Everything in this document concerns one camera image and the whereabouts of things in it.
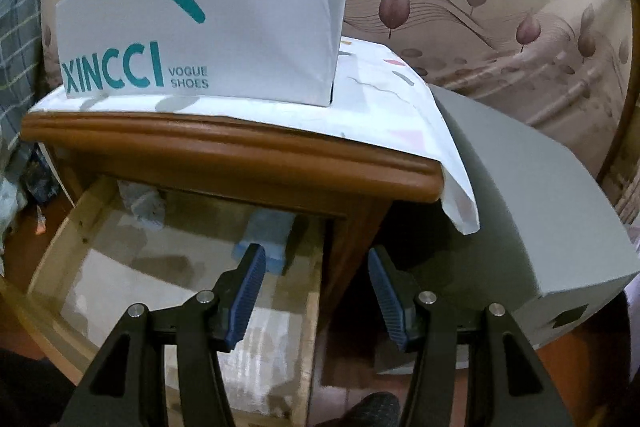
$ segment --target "plaid fabric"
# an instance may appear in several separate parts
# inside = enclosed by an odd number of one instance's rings
[[[12,182],[33,150],[19,133],[41,60],[40,0],[0,0],[0,172]]]

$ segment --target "blue object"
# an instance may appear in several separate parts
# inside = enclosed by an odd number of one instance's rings
[[[409,343],[409,336],[406,331],[402,302],[396,294],[382,260],[374,248],[369,250],[367,267],[369,268],[369,278],[371,279],[373,291],[376,293],[382,317],[385,319],[389,338],[398,344],[400,351],[404,351],[404,348]]]
[[[286,248],[296,214],[257,208],[249,218],[242,239],[235,245],[232,256],[242,259],[251,243],[258,243],[266,254],[267,272],[282,275],[286,265]]]
[[[258,298],[258,292],[262,285],[265,266],[264,248],[258,246],[244,279],[240,283],[236,298],[229,309],[229,328],[225,342],[231,349],[244,338],[246,327],[254,310],[255,299]]]

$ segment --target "drawer front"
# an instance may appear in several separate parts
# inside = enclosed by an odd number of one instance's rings
[[[78,383],[128,304],[142,301],[152,310],[179,304],[212,287],[216,273],[234,267],[230,249],[251,211],[244,204],[170,191],[164,229],[145,230],[123,209],[116,182],[101,178],[60,226],[27,295],[5,281],[0,291],[44,353]],[[244,340],[220,356],[230,403],[253,411],[234,411],[238,425],[306,423],[323,230],[319,217],[296,218],[287,270],[265,276]],[[165,364],[170,416],[179,425],[175,347],[166,349]],[[278,387],[281,396],[265,394]]]

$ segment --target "metal screw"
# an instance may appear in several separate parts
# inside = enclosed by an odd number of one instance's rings
[[[142,304],[132,304],[131,306],[129,306],[129,309],[127,310],[129,317],[132,317],[134,319],[137,317],[140,317],[140,315],[142,315],[144,312],[145,312],[145,307]]]
[[[495,317],[502,317],[506,313],[504,306],[497,302],[489,304],[489,312]]]
[[[438,296],[433,292],[420,292],[418,293],[418,301],[422,304],[433,304],[436,300],[438,300]]]
[[[202,290],[196,295],[196,301],[207,304],[213,300],[213,297],[215,297],[215,294],[211,290]]]

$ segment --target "blue gripper pad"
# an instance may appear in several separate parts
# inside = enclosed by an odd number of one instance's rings
[[[214,333],[229,351],[244,338],[265,271],[264,248],[252,243],[238,268],[224,272],[213,288],[220,296]]]
[[[423,335],[414,304],[418,283],[411,274],[396,269],[384,247],[369,250],[367,267],[389,338],[400,351],[412,351],[412,341]]]

